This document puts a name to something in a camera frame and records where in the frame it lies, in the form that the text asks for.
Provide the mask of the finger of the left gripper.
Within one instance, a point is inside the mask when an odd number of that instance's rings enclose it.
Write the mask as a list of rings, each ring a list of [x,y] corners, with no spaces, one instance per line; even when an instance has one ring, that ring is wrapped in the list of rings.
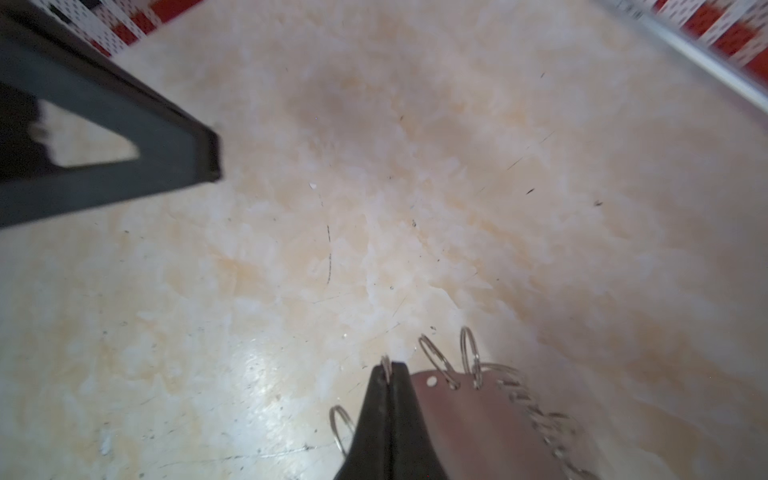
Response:
[[[1,5],[1,224],[216,182],[220,140],[115,65],[91,1]]]

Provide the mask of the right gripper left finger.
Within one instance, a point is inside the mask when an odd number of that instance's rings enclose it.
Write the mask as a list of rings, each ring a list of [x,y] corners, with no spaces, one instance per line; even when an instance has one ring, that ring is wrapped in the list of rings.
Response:
[[[391,477],[390,383],[392,362],[372,369],[360,415],[336,479]]]

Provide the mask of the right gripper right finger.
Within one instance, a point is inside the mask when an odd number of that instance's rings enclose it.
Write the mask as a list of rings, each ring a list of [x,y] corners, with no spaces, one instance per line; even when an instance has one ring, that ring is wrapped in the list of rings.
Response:
[[[410,372],[402,362],[392,363],[389,391],[391,478],[447,479],[431,444]]]

